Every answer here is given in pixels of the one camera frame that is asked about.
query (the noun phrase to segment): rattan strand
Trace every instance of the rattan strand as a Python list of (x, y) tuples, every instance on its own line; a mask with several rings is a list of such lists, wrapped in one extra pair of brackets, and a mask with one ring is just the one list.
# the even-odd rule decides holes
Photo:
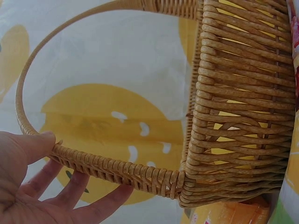
[[(51, 158), (104, 180), (176, 198), (182, 207), (244, 201), (279, 190), (295, 105), (287, 6), (284, 0), (230, 2), (234, 5), (217, 0), (117, 0), (67, 21), (42, 40), (22, 71), (16, 93), (21, 130), (37, 134), (23, 108), (25, 76), (40, 49), (64, 28), (92, 14), (121, 9), (193, 19), (198, 30), (182, 171), (116, 161), (60, 144)], [(217, 148), (228, 153), (215, 153)]]

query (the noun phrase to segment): orange object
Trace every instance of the orange object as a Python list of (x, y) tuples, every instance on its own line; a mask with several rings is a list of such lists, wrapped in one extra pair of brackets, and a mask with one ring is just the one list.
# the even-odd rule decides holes
[(185, 209), (181, 224), (266, 224), (269, 210), (262, 197), (243, 203), (218, 202)]

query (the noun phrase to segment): basket handle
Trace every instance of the basket handle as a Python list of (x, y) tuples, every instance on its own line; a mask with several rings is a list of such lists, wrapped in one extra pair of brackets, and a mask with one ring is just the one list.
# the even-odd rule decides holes
[(42, 49), (42, 47), (49, 42), (49, 40), (58, 34), (60, 31), (68, 27), (69, 25), (85, 18), (93, 14), (98, 14), (107, 11), (113, 10), (140, 10), (154, 13), (162, 13), (168, 15), (174, 15), (189, 19), (194, 19), (196, 16), (196, 2), (197, 0), (115, 0), (112, 2), (108, 2), (106, 4), (94, 7), (89, 9), (72, 19), (66, 21), (55, 30), (53, 30), (50, 34), (48, 34), (33, 50), (31, 55), (29, 56), (22, 73), (20, 75), (20, 79), (18, 82), (16, 97), (15, 97), (15, 107), (16, 114), (21, 130), (24, 134), (38, 134), (38, 132), (33, 128), (33, 126), (29, 123), (23, 105), (23, 86), (25, 82), (25, 77), (27, 72), (38, 54), (38, 52)]

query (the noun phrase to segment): fingernail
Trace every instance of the fingernail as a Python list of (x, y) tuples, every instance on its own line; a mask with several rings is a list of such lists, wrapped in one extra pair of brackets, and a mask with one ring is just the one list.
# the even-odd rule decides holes
[(45, 134), (45, 135), (54, 135), (54, 133), (52, 131), (46, 131), (46, 132), (43, 132), (42, 134)]

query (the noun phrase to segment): wicker weave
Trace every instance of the wicker weave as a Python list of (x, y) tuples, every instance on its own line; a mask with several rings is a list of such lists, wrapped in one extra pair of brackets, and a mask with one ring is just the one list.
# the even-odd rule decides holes
[(198, 21), (182, 169), (116, 161), (60, 144), (55, 145), (51, 158), (104, 180), (176, 198), (182, 207), (244, 201), (279, 190), (295, 107), (291, 33), (284, 0), (230, 0), (230, 4), (224, 0), (117, 0), (70, 19), (42, 40), (22, 71), (16, 111), (23, 133), (37, 134), (26, 118), (22, 92), (39, 50), (76, 21), (121, 9)]

